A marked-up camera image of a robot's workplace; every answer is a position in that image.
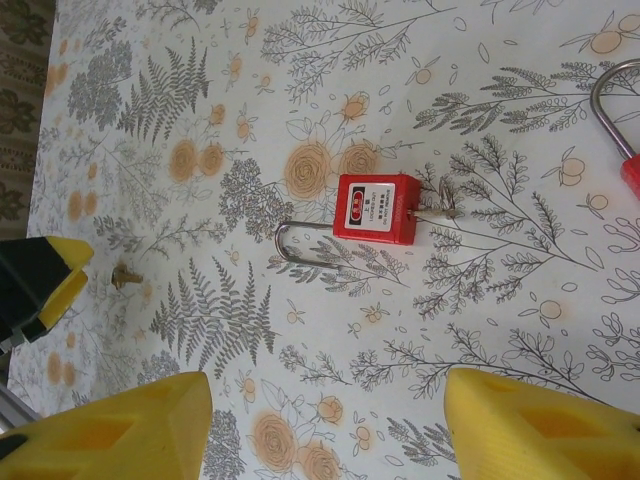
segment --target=yellow object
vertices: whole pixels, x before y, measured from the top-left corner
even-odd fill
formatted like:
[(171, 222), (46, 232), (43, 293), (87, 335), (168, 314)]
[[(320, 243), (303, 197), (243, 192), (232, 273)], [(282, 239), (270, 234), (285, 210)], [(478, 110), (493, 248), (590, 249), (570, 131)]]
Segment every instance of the yellow object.
[(640, 415), (461, 368), (445, 417), (462, 480), (640, 479)]
[(3, 435), (0, 480), (197, 480), (212, 411), (201, 372), (134, 388)]
[(38, 319), (47, 330), (51, 330), (87, 283), (82, 268), (93, 257), (93, 249), (87, 242), (62, 237), (45, 237), (71, 273), (51, 294)]

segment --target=padlock label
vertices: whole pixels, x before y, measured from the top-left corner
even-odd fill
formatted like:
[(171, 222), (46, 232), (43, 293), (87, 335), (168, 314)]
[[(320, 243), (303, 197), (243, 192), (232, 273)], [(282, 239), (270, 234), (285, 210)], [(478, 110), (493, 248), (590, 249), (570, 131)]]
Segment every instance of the padlock label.
[(352, 183), (345, 228), (391, 231), (396, 186), (393, 183)]

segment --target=red padlock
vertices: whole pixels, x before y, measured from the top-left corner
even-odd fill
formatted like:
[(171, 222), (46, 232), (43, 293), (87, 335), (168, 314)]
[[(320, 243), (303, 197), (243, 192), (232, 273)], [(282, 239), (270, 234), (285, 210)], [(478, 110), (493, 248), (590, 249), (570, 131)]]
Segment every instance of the red padlock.
[(618, 130), (606, 114), (600, 102), (600, 94), (607, 82), (619, 73), (631, 68), (640, 68), (640, 58), (619, 63), (610, 70), (607, 70), (593, 86), (590, 104), (591, 110), (596, 118), (600, 121), (622, 153), (626, 155), (627, 160), (622, 164), (620, 174), (622, 175), (622, 179), (631, 187), (633, 193), (635, 193), (636, 197), (640, 200), (640, 155), (636, 154), (629, 142), (627, 142), (627, 139), (620, 133), (620, 130)]
[(276, 250), (288, 262), (313, 267), (340, 269), (342, 266), (291, 255), (282, 243), (282, 233), (289, 227), (333, 229), (333, 235), (349, 240), (413, 245), (417, 218), (425, 215), (457, 214), (453, 198), (441, 183), (441, 197), (449, 203), (446, 209), (419, 210), (420, 180), (405, 174), (341, 175), (333, 225), (286, 221), (275, 233)]

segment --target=metal shackle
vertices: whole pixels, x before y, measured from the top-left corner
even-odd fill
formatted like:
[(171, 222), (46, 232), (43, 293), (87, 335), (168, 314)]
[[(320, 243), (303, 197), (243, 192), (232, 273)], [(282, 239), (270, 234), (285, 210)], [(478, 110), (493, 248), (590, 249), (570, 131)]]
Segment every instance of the metal shackle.
[(282, 222), (280, 225), (278, 225), (278, 228), (276, 229), (274, 239), (276, 242), (276, 250), (278, 251), (280, 256), (284, 258), (287, 262), (295, 263), (298, 265), (305, 265), (307, 267), (330, 268), (332, 270), (342, 270), (344, 268), (343, 265), (336, 265), (335, 263), (318, 262), (317, 260), (306, 260), (302, 257), (291, 255), (289, 252), (287, 252), (285, 246), (282, 243), (282, 234), (286, 230), (288, 230), (289, 227), (312, 228), (314, 230), (332, 230), (333, 229), (333, 225), (329, 225), (328, 223), (296, 222), (294, 220)]
[(596, 116), (600, 124), (604, 127), (604, 129), (607, 131), (609, 136), (616, 143), (618, 148), (620, 148), (620, 150), (628, 158), (635, 157), (636, 152), (634, 151), (633, 147), (631, 147), (629, 142), (627, 142), (627, 139), (624, 138), (622, 133), (620, 133), (620, 130), (618, 130), (618, 127), (616, 127), (613, 121), (611, 121), (611, 119), (609, 118), (609, 115), (607, 115), (607, 113), (602, 108), (600, 96), (602, 94), (602, 89), (609, 82), (609, 80), (611, 80), (617, 74), (624, 72), (625, 70), (629, 70), (631, 68), (640, 68), (640, 58), (627, 60), (626, 62), (619, 63), (614, 67), (612, 67), (611, 69), (607, 70), (605, 73), (603, 73), (602, 76), (593, 85), (593, 88), (591, 89), (591, 97), (589, 101), (591, 105), (591, 110), (593, 111), (594, 115)]

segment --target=floral tablecloth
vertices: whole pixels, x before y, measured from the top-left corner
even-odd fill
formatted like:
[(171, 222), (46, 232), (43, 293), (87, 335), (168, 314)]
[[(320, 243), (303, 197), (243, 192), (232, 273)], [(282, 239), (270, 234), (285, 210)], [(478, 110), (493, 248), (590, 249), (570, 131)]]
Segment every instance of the floral tablecloth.
[[(460, 366), (637, 411), (638, 201), (588, 97), (640, 8), (591, 3), (60, 0), (29, 232), (95, 257), (10, 387), (49, 415), (203, 370), (210, 479), (457, 478)], [(640, 71), (604, 95), (639, 131)], [(463, 215), (412, 247), (289, 232), (338, 273), (276, 255), (339, 174), (400, 171)]]

